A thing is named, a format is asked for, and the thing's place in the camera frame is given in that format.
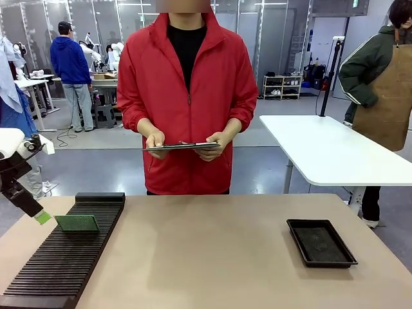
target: sneaker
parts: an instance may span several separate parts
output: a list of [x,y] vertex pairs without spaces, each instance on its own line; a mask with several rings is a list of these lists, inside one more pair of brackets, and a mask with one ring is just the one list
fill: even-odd
[[364,218],[362,218],[362,221],[371,229],[374,229],[378,226],[379,221],[370,221],[370,220],[366,220]]

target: clipboard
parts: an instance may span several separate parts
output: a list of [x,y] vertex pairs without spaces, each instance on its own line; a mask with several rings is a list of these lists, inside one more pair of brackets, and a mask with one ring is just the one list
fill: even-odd
[[161,150],[177,150],[177,149],[199,149],[199,148],[214,148],[219,147],[219,143],[191,143],[191,144],[176,144],[163,145],[142,149],[142,151],[161,151]]

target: hand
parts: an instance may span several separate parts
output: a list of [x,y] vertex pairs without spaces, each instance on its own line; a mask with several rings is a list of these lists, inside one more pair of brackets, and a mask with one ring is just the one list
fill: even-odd
[[[163,132],[160,130],[155,131],[154,133],[151,133],[146,140],[146,147],[155,147],[155,146],[163,146],[163,143],[165,141],[165,135]],[[149,151],[150,154],[155,157],[156,159],[161,159],[163,160],[168,151],[166,150],[156,150],[156,151]]]
[[216,132],[212,136],[206,138],[206,142],[216,142],[219,146],[207,149],[196,149],[195,152],[203,161],[210,162],[221,156],[227,144],[230,143],[230,138],[223,132]]

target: dark green jacket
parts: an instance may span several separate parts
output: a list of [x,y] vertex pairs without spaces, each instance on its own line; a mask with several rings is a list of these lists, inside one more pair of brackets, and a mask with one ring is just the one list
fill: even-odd
[[[412,44],[410,30],[400,30],[399,44]],[[370,108],[378,101],[378,97],[369,86],[388,67],[392,60],[395,45],[395,28],[383,26],[341,65],[339,79],[345,94],[352,100],[345,121],[353,123],[357,105]]]

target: brown apron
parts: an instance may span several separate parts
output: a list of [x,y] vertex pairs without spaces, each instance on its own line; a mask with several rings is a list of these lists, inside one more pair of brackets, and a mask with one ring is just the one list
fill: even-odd
[[371,108],[357,106],[352,128],[391,151],[402,150],[412,110],[412,45],[394,45],[391,63],[370,86],[379,100]]

